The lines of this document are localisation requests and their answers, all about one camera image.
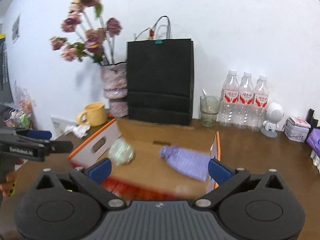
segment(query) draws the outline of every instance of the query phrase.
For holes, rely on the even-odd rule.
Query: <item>wooden table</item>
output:
[[[200,134],[209,134],[214,137],[216,130],[220,132],[221,160],[230,167],[245,167],[251,173],[264,173],[270,168],[277,169],[291,187],[305,213],[306,223],[300,234],[299,240],[319,240],[320,227],[318,223],[320,208],[320,176],[309,157],[308,145],[292,142],[284,133],[278,132],[278,137],[267,138],[260,132],[249,130],[239,131],[237,128],[224,128],[217,125],[214,128],[205,128],[198,120],[193,120],[191,125]],[[77,139],[73,135],[66,135],[60,140],[71,140],[75,147],[84,139]],[[13,224],[15,206],[44,168],[51,168],[56,173],[68,172],[71,169],[67,154],[51,155],[44,163],[28,162],[18,170],[19,181],[16,193],[7,198],[1,206],[0,233],[5,240],[18,240],[20,236]]]

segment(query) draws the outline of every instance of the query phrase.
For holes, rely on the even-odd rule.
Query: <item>purple bag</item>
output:
[[[160,150],[160,157],[165,158],[172,168],[183,175],[200,181],[207,179],[210,155],[175,146],[164,146]]]
[[[314,128],[310,133],[307,143],[315,151],[315,153],[320,157],[320,129]]]

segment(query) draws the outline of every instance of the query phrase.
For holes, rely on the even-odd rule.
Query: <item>bottle cap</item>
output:
[[[231,74],[231,75],[236,75],[237,71],[229,69],[228,73]]]
[[[243,75],[246,77],[252,77],[252,73],[249,72],[243,72]]]
[[[259,79],[261,79],[261,80],[263,80],[263,81],[267,81],[267,77],[266,77],[266,76],[260,75],[260,76],[259,76]]]

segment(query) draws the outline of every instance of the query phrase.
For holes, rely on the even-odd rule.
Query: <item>plastic water bottle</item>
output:
[[[248,128],[252,131],[259,131],[265,119],[266,106],[268,103],[269,89],[267,86],[267,77],[259,77],[254,89],[255,99],[253,111],[248,122]]]
[[[219,111],[220,124],[222,126],[231,126],[233,123],[234,109],[239,95],[238,89],[237,71],[229,70],[222,87],[221,107]]]
[[[244,72],[239,85],[239,100],[236,105],[236,116],[234,126],[239,129],[247,127],[247,121],[250,120],[250,113],[253,109],[254,87],[251,81],[251,73]]]

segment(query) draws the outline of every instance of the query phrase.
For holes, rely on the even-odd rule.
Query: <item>plastic bag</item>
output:
[[[117,139],[108,151],[108,157],[115,165],[128,163],[133,159],[133,147],[124,139]]]

